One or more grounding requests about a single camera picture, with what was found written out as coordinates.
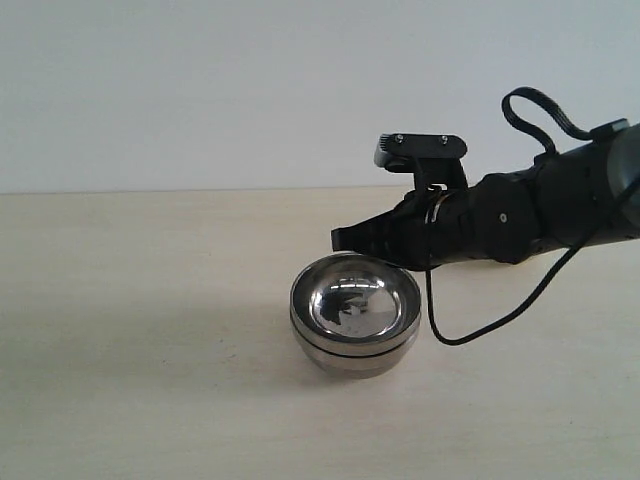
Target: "black cable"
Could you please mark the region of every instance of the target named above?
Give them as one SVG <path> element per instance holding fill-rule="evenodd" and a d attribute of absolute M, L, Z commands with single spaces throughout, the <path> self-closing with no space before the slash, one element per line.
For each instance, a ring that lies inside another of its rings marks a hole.
<path fill-rule="evenodd" d="M 605 225 L 613 217 L 613 215 L 615 215 L 620 210 L 622 205 L 626 201 L 628 201 L 631 198 L 631 196 L 634 193 L 636 193 L 636 191 L 639 188 L 640 188 L 640 175 L 638 175 L 633 180 L 633 182 L 631 182 L 631 184 L 629 184 L 629 186 L 625 188 L 622 191 L 622 193 L 616 197 L 615 201 L 611 205 L 611 208 L 609 208 L 609 210 L 607 210 L 604 213 L 604 215 L 602 215 L 600 219 L 598 219 L 598 221 L 596 221 L 591 226 L 591 228 L 587 229 L 585 233 L 580 237 L 580 239 L 574 245 L 572 245 L 571 248 L 569 248 L 564 253 L 564 255 L 562 255 L 562 257 L 560 257 L 560 259 L 556 261 L 556 263 L 553 264 L 553 266 L 549 269 L 549 271 L 545 274 L 545 276 L 542 278 L 540 283 L 538 283 L 538 285 L 533 289 L 533 291 L 529 294 L 529 296 L 524 300 L 524 302 L 522 302 L 518 307 L 515 308 L 515 310 L 505 315 L 501 319 L 496 320 L 495 322 L 490 323 L 480 328 L 479 330 L 476 330 L 475 332 L 465 335 L 464 337 L 447 338 L 440 333 L 440 330 L 436 325 L 434 309 L 433 309 L 433 291 L 432 291 L 432 284 L 431 284 L 431 268 L 430 268 L 431 255 L 430 254 L 427 255 L 427 271 L 425 273 L 426 280 L 427 280 L 427 311 L 429 315 L 429 324 L 431 325 L 431 330 L 433 331 L 433 334 L 435 335 L 435 337 L 445 345 L 450 345 L 450 346 L 464 345 L 465 343 L 469 343 L 470 341 L 475 340 L 476 338 L 486 335 L 487 333 L 493 332 L 494 330 L 497 330 L 498 328 L 503 327 L 507 323 L 518 318 L 533 304 L 533 302 L 535 302 L 538 299 L 538 297 L 540 297 L 542 292 L 544 292 L 544 290 L 549 286 L 549 284 L 551 283 L 551 280 L 553 280 L 553 278 L 562 269 L 562 267 L 564 267 L 569 262 L 569 260 L 571 260 L 575 256 L 575 254 L 578 253 L 580 249 L 582 249 L 582 247 L 584 247 L 596 233 L 598 233 L 598 230 L 600 230 L 600 228 L 602 228 L 602 226 Z M 430 243 L 431 219 L 433 218 L 433 212 L 434 212 L 434 208 L 432 207 L 429 209 L 429 213 L 427 215 L 426 243 L 427 243 L 428 252 L 431 251 L 431 243 Z"/>
<path fill-rule="evenodd" d="M 545 112 L 547 112 L 562 129 L 562 131 L 570 137 L 573 137 L 576 140 L 592 140 L 591 133 L 578 128 L 571 120 L 569 120 L 569 117 L 567 117 L 567 115 L 562 111 L 560 106 L 553 99 L 551 99 L 541 91 L 536 90 L 535 88 L 516 88 L 502 99 L 502 113 L 504 114 L 504 118 L 516 130 L 526 133 L 527 135 L 530 135 L 538 140 L 544 147 L 545 153 L 557 153 L 557 149 L 555 144 L 553 143 L 553 140 L 551 140 L 551 137 L 547 135 L 547 133 L 545 133 L 540 127 L 537 127 L 527 122 L 526 120 L 523 120 L 513 111 L 513 108 L 511 107 L 511 97 L 522 97 L 538 105 Z"/>

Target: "white background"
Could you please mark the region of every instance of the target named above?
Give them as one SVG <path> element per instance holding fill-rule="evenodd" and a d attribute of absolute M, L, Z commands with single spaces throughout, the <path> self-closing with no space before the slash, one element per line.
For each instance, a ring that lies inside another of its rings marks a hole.
<path fill-rule="evenodd" d="M 637 122 L 639 53 L 637 0 L 2 0 L 0 192 L 408 182 L 389 131 L 462 136 L 478 179 L 539 153 L 517 86 Z"/>

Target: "metal bowl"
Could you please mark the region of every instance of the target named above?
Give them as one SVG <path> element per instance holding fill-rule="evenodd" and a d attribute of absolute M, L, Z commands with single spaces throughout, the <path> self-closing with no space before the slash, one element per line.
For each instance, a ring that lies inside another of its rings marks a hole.
<path fill-rule="evenodd" d="M 291 288 L 290 316 L 304 352 L 324 370 L 365 378 L 407 352 L 420 324 L 420 288 L 406 271 L 356 253 L 306 267 Z"/>

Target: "beige tabletop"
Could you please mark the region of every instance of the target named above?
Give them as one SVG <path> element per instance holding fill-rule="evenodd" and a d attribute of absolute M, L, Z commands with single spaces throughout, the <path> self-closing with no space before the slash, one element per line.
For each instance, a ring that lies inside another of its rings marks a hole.
<path fill-rule="evenodd" d="M 637 479 L 640 244 L 579 254 L 521 319 L 335 381 L 295 275 L 399 188 L 0 197 L 0 479 Z M 434 273 L 442 330 L 557 254 Z"/>

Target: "table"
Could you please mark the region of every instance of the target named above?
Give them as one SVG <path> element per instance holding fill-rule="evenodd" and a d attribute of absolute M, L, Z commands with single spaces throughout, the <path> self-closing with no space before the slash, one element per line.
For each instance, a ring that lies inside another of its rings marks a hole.
<path fill-rule="evenodd" d="M 294 277 L 403 192 L 0 197 L 0 478 L 638 478 L 635 242 L 467 346 L 423 324 L 380 377 L 304 356 Z M 438 269 L 442 330 L 506 313 L 557 257 Z"/>

